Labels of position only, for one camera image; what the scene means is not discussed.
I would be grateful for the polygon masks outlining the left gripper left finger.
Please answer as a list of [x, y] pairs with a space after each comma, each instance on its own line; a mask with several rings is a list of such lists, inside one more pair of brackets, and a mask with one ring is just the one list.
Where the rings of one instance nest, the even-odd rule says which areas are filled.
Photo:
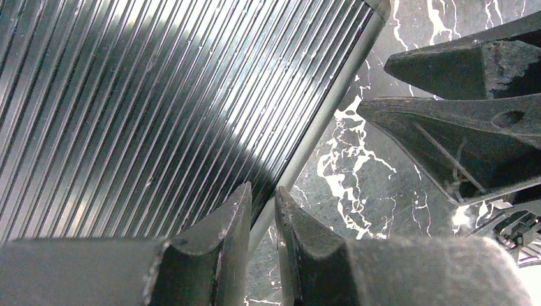
[[251, 185], [172, 238], [41, 238], [1, 247], [2, 305], [239, 305]]

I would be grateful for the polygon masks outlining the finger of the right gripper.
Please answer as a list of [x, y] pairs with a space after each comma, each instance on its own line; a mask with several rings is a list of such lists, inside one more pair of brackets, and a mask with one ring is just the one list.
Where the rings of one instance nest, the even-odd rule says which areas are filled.
[[540, 93], [540, 13], [457, 40], [391, 55], [384, 70], [443, 99]]
[[540, 198], [540, 95], [386, 97], [357, 113], [392, 139], [453, 204]]

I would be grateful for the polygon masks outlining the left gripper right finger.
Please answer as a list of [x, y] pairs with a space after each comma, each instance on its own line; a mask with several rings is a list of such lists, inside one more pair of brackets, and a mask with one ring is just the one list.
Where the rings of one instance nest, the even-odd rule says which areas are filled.
[[531, 305], [511, 256], [482, 237], [341, 237], [275, 193], [285, 305]]

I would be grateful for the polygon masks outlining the black poker chip case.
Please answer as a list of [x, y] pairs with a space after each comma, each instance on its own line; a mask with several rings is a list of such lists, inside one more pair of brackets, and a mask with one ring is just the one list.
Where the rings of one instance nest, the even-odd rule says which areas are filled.
[[266, 230], [388, 1], [2, 1], [1, 241]]

